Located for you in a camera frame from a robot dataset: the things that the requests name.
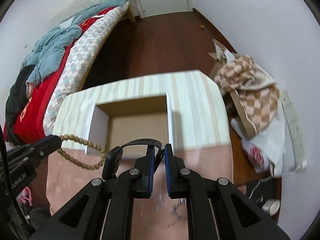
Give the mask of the black fitness band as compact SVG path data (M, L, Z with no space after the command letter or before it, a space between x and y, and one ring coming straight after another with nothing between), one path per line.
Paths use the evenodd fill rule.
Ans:
M110 180L116 177L122 158L137 160L140 157L145 157L148 149L153 150L151 154L153 157L152 168L156 171L164 156L162 143L150 138L136 139L121 146L116 146L108 152L103 165L103 180Z

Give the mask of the red blanket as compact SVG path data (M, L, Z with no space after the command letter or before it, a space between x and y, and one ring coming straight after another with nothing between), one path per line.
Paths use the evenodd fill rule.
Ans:
M71 47L76 40L66 48L59 69L46 77L46 79L35 86L27 84L27 104L17 116L13 129L7 129L4 124L4 140L15 146L32 143L44 138L43 117L49 99L55 89L58 79L62 74Z

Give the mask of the pink slippers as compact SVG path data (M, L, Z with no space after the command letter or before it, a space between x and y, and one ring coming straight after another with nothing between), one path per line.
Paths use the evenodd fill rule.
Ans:
M30 207L33 206L33 198L29 187L25 187L21 192L20 201Z

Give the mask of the white cardboard box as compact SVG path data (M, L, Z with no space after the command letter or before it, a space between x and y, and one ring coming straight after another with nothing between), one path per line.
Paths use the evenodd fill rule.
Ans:
M151 138L174 144L172 110L168 94L143 96L93 107L84 139L107 152L135 139Z

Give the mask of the black fuzzy garment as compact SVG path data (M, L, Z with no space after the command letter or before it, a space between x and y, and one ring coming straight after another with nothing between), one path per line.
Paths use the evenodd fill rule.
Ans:
M24 67L19 72L15 83L10 89L9 97L5 104L5 120L7 129L13 129L18 114L27 104L27 85L25 82L34 68L34 64Z

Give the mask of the pink striped table cloth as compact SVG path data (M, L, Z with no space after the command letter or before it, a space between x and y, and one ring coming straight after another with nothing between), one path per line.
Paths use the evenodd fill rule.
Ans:
M67 96L52 128L106 148L140 138L170 143L187 168L204 178L233 182L226 109L217 85L199 70L148 75ZM58 153L49 156L46 196L55 214L102 168L88 171ZM188 239L186 204L170 199L164 161L150 199L136 199L131 239Z

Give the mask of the blue quilted jacket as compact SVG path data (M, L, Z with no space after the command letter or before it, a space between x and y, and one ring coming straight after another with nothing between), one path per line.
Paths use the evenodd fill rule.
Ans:
M57 27L46 33L35 43L31 53L22 62L21 69L27 66L34 67L25 83L37 86L59 69L66 48L83 32L80 23L104 9L122 6L127 1L129 0L108 0L91 6L71 16L67 20L67 26Z

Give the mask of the white plastic bag red print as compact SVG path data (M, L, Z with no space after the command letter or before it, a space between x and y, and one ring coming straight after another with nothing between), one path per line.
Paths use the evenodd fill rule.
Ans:
M257 173L269 171L279 177L283 169L285 153L285 118L277 113L270 125L248 139L239 117L231 120L231 126L241 138L241 146Z

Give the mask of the white round cup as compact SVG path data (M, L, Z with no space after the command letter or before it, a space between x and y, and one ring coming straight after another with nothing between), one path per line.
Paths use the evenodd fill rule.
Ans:
M269 216L274 216L280 209L280 200L268 199L265 204L262 205L261 209Z

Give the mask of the checkered bed sheet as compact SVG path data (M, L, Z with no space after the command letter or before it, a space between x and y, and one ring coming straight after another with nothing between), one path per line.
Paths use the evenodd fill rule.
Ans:
M53 132L57 114L66 96L77 92L113 28L130 8L129 1L122 6L109 7L80 24L84 30L71 47L64 69L49 99L43 117L45 135Z

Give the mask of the beige checkered cloth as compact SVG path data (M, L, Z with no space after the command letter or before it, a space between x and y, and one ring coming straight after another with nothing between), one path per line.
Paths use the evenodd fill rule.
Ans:
M249 55L224 63L213 77L221 94L229 94L249 139L271 123L280 97L276 81Z

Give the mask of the white power strip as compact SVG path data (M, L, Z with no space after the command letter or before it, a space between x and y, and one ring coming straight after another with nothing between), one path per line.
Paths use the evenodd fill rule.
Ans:
M286 125L289 129L293 157L295 160L295 165L293 168L290 168L290 172L291 174L302 173L306 171L308 161L305 153L303 134L298 121L298 115L287 90L283 90L281 92L280 100L283 107Z

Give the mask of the brown cardboard scraps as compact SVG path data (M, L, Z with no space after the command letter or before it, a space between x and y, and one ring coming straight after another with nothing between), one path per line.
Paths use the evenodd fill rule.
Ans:
M214 79L217 72L228 62L233 61L238 57L237 53L230 52L223 44L218 40L213 39L215 51L208 53L215 61L212 70L210 71L209 78Z

